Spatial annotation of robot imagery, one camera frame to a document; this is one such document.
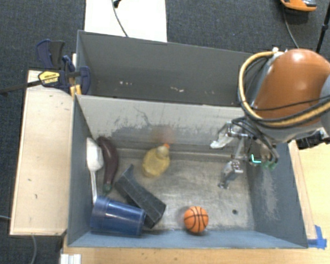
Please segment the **pale grey metal gripper finger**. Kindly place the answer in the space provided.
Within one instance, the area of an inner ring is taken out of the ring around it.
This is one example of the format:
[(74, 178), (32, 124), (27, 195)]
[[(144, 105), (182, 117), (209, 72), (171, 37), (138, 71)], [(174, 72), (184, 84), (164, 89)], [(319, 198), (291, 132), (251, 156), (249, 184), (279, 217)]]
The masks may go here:
[(229, 188), (229, 184), (235, 179), (237, 179), (237, 177), (243, 173), (244, 171), (241, 168), (241, 166), (232, 165), (229, 171), (226, 173), (225, 188)]
[(239, 175), (240, 162), (231, 160), (225, 164), (221, 171), (221, 180), (218, 186), (220, 188), (228, 188), (229, 183), (237, 178)]

